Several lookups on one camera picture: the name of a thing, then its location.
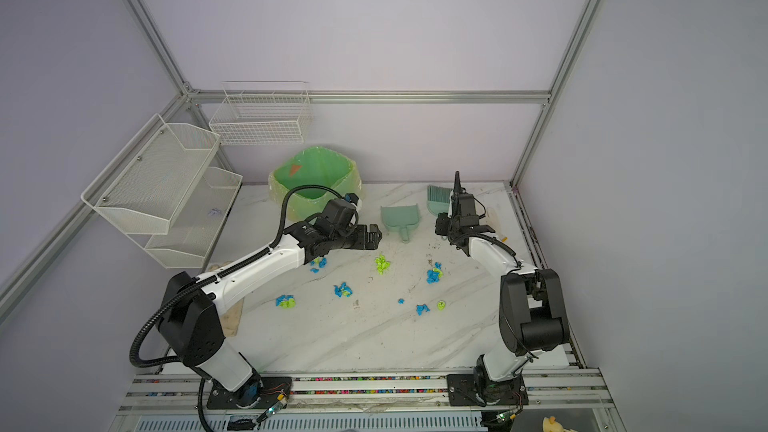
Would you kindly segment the green hand brush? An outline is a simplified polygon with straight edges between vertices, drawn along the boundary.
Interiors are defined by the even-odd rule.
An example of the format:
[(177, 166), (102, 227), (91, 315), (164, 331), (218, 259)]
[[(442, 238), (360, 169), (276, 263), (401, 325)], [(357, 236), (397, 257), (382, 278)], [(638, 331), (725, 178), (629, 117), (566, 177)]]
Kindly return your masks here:
[(442, 213), (448, 213), (451, 206), (450, 188), (430, 184), (426, 190), (427, 210), (435, 217)]

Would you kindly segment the green plastic dustpan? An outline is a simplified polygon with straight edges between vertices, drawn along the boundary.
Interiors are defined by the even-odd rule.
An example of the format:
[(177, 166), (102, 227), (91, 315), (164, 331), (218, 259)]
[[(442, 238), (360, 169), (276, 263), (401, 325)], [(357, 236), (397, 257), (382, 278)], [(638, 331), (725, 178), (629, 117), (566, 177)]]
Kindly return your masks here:
[(420, 223), (417, 205), (381, 207), (380, 215), (387, 231), (397, 235), (405, 244), (411, 241), (412, 233)]

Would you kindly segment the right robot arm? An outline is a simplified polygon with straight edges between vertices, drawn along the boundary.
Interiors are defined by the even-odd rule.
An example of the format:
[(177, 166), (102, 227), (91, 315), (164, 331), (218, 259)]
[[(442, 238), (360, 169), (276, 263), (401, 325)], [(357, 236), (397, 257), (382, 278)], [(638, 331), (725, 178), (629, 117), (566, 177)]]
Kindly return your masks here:
[(552, 269), (526, 270), (511, 246), (484, 222), (487, 210), (461, 183), (459, 173), (449, 209), (437, 216), (435, 233), (499, 278), (499, 342), (475, 366), (478, 388), (515, 381), (525, 366), (571, 339), (559, 275)]

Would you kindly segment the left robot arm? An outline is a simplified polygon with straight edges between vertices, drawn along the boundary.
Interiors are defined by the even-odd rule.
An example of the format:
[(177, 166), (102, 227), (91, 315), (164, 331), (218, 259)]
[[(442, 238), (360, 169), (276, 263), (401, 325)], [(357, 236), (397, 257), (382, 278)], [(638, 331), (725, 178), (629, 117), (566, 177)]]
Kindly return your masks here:
[(269, 396), (256, 368), (225, 337), (221, 318), (237, 302), (277, 276), (323, 258), (333, 250), (370, 251), (383, 234), (361, 223), (360, 198), (317, 185), (331, 194), (324, 208), (293, 224), (287, 222), (289, 190), (280, 207), (276, 236), (262, 249), (196, 277), (173, 276), (159, 309), (139, 329), (129, 348), (136, 368), (180, 362), (203, 380), (228, 392), (238, 408), (253, 408)]

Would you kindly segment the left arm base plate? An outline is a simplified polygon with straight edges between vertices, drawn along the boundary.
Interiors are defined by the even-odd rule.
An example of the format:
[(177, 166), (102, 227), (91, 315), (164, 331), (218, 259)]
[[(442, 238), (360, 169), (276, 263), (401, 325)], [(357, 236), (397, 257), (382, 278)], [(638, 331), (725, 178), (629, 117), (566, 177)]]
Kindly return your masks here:
[(293, 379), (289, 376), (262, 376), (259, 383), (250, 380), (242, 391), (230, 392), (214, 380), (206, 406), (211, 410), (267, 410), (280, 396), (287, 399), (292, 385)]

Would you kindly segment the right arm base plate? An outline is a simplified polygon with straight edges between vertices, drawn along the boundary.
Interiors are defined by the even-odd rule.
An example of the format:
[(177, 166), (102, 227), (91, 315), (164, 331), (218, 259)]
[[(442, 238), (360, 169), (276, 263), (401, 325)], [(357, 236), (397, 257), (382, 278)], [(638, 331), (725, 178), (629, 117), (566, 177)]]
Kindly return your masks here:
[(451, 406), (526, 406), (529, 404), (523, 377), (496, 382), (479, 374), (449, 374), (446, 377)]

